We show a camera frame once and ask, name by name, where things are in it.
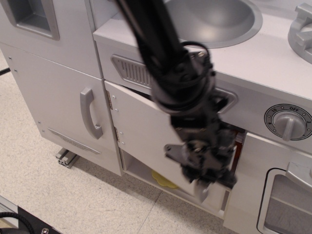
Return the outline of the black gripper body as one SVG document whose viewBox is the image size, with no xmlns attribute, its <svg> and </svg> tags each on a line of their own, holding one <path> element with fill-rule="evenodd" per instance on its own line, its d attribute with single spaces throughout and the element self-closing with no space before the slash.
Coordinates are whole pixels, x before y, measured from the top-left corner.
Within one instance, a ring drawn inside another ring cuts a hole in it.
<svg viewBox="0 0 312 234">
<path fill-rule="evenodd" d="M 233 188 L 237 179 L 229 169 L 234 146 L 212 147 L 208 143 L 167 144 L 166 157 L 180 164 L 184 177 L 191 183 L 194 180 L 207 185 L 219 183 Z"/>
</svg>

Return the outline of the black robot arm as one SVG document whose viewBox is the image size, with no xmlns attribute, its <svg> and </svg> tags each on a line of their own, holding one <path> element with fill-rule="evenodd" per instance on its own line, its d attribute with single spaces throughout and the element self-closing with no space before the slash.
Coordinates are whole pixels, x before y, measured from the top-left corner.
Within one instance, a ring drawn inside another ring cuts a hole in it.
<svg viewBox="0 0 312 234">
<path fill-rule="evenodd" d="M 218 111 L 227 97 L 215 88 L 215 72 L 205 50 L 199 60 L 180 42 L 161 0 L 118 0 L 116 5 L 131 28 L 141 57 L 152 76 L 152 98 L 171 117 L 183 145 L 166 145 L 166 156 L 179 163 L 188 181 L 217 182 L 233 188 L 229 164 L 235 132 Z"/>
</svg>

